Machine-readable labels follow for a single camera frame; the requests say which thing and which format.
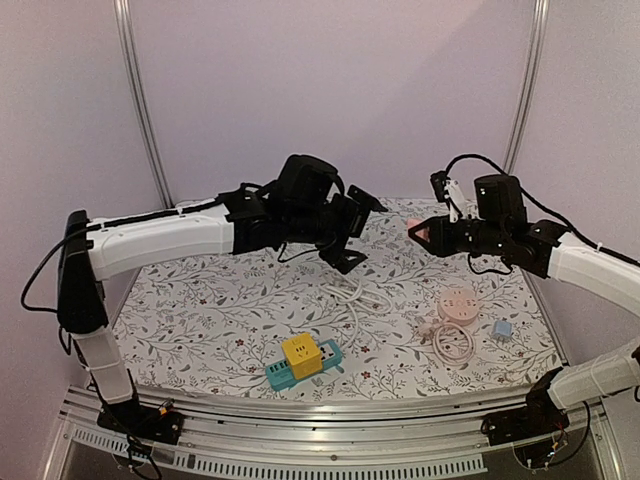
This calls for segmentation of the pink cube charger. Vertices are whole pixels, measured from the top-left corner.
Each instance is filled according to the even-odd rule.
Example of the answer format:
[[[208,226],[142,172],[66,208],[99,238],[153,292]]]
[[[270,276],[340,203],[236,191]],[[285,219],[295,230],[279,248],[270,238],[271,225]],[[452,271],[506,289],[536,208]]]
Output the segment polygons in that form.
[[[425,220],[410,218],[407,221],[407,229],[410,238],[419,238],[427,242],[430,241],[430,227],[425,224]]]

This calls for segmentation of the yellow cube socket adapter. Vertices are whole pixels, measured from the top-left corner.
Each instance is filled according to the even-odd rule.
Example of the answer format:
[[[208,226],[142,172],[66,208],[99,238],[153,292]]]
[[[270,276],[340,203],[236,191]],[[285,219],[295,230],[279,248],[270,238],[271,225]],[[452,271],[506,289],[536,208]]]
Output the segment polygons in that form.
[[[281,348],[295,380],[305,379],[322,370],[322,353],[308,332],[284,340]]]

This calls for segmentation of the teal power strip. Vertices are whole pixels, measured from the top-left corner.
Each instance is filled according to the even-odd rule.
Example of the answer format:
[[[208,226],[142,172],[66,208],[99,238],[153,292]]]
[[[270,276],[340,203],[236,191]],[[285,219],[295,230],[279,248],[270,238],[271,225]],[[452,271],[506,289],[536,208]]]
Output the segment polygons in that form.
[[[334,340],[326,340],[316,346],[317,354],[311,359],[291,364],[285,357],[265,367],[265,374],[271,388],[276,391],[291,389],[303,380],[338,368],[343,354]]]

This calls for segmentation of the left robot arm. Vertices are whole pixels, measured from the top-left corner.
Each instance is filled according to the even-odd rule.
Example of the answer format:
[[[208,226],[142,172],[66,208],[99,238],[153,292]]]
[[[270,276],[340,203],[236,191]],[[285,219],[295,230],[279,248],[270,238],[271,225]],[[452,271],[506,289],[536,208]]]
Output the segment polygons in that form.
[[[365,260],[348,249],[361,235],[380,200],[345,186],[333,165],[293,154],[278,177],[181,207],[120,218],[90,220],[78,210],[68,216],[57,256],[57,304],[51,308],[69,334],[95,382],[111,419],[128,434],[148,426],[134,382],[124,365],[101,290],[103,281],[156,263],[200,255],[239,255],[290,244],[309,244],[342,274]]]

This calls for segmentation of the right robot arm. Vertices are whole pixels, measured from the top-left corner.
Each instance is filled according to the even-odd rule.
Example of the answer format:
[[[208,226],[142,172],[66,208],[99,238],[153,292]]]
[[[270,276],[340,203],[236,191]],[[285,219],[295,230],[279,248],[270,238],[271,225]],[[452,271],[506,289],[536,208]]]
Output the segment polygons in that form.
[[[508,269],[518,267],[542,279],[579,287],[638,314],[638,261],[588,239],[566,217],[524,190],[517,177],[483,155],[476,160],[494,172],[475,179],[477,210],[471,212],[450,176],[466,158],[459,155],[431,175],[436,199],[449,212],[412,224],[408,235],[413,241],[439,258],[494,256]],[[527,394],[517,427],[524,435],[537,436],[573,405],[638,386],[639,341],[633,339],[577,366],[545,374]]]

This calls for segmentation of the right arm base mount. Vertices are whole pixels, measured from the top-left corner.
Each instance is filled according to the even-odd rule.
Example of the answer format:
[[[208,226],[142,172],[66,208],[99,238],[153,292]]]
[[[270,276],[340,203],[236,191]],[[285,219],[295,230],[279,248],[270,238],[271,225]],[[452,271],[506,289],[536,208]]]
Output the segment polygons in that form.
[[[523,406],[487,414],[482,419],[480,432],[491,446],[496,446],[550,434],[568,426],[565,413],[541,413]]]

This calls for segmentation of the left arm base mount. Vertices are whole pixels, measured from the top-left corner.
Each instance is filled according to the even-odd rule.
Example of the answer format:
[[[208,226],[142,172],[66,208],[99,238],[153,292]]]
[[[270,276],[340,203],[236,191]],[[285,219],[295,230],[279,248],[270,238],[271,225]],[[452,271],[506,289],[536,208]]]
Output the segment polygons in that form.
[[[178,443],[184,422],[173,408],[145,406],[136,399],[104,404],[97,420],[101,428],[168,445]]]

